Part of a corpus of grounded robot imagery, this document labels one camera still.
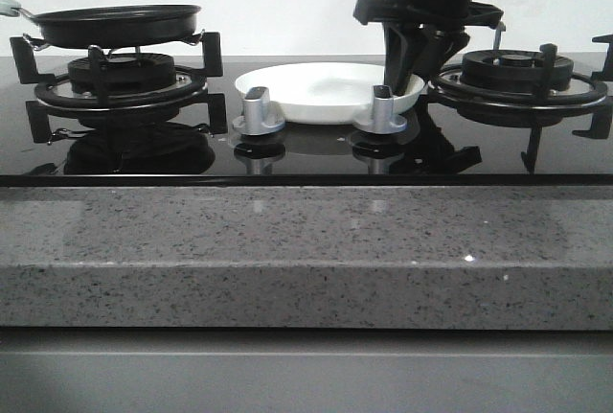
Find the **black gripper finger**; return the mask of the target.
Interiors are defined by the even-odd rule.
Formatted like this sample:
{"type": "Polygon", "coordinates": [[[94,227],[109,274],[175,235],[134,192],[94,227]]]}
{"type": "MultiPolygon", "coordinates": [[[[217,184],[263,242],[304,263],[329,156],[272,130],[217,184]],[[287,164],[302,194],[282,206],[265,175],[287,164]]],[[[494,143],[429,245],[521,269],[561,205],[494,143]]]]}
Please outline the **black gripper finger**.
{"type": "Polygon", "coordinates": [[[444,64],[467,46],[470,40],[464,28],[444,31],[436,27],[410,28],[407,35],[407,85],[412,75],[424,81],[439,74],[444,64]]]}
{"type": "Polygon", "coordinates": [[[407,90],[413,66],[425,48],[425,35],[420,25],[384,23],[384,84],[397,96],[407,90]]]}

